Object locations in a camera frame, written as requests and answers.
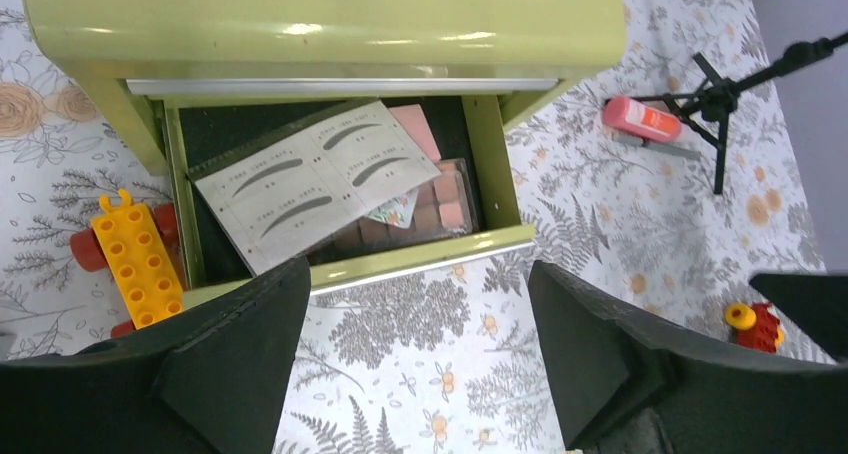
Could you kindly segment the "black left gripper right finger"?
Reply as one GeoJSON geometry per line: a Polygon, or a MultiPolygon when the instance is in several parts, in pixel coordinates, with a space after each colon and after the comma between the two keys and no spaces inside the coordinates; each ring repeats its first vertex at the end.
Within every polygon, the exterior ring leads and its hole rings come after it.
{"type": "Polygon", "coordinates": [[[843,453],[847,361],[702,335],[559,266],[528,289],[566,446],[587,453],[843,453]]]}

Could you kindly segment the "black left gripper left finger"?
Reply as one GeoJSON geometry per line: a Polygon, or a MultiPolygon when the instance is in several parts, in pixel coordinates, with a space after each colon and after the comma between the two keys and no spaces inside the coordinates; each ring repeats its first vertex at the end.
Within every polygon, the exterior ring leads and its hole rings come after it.
{"type": "Polygon", "coordinates": [[[268,453],[310,297],[296,258],[73,355],[1,365],[5,453],[268,453]]]}

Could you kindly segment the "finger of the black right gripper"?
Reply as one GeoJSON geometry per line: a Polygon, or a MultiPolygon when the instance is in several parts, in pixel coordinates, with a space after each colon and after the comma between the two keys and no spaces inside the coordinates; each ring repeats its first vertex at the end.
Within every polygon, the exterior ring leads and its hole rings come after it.
{"type": "Polygon", "coordinates": [[[847,361],[846,273],[758,273],[749,285],[837,362],[847,361]]]}

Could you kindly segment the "pink square compact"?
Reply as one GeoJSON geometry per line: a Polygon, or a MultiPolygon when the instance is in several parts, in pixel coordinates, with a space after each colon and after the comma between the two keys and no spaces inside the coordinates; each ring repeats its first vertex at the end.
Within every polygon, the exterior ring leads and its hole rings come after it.
{"type": "Polygon", "coordinates": [[[389,107],[390,113],[432,162],[442,159],[435,136],[420,104],[389,107]]]}

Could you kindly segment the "white cream tube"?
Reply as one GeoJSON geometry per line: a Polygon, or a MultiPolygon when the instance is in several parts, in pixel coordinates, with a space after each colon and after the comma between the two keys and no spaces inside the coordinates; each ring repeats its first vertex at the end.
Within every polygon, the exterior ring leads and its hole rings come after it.
{"type": "Polygon", "coordinates": [[[413,220],[419,189],[394,197],[370,211],[366,218],[388,226],[408,229],[413,220]]]}

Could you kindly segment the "brown long eyeshadow palette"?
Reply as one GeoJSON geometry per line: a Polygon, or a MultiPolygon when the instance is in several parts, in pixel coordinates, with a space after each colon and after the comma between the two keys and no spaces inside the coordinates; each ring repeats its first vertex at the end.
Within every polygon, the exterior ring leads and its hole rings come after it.
{"type": "Polygon", "coordinates": [[[365,216],[312,248],[307,253],[310,263],[338,262],[476,232],[479,223],[465,161],[448,159],[436,166],[439,176],[417,187],[419,195],[408,229],[365,216]]]}

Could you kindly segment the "white eyebrow stencil card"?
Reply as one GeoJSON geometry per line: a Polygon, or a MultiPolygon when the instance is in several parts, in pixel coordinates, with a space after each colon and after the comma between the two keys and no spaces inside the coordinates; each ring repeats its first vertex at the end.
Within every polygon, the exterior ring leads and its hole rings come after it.
{"type": "Polygon", "coordinates": [[[274,129],[188,177],[258,276],[439,173],[385,104],[365,98],[274,129]]]}

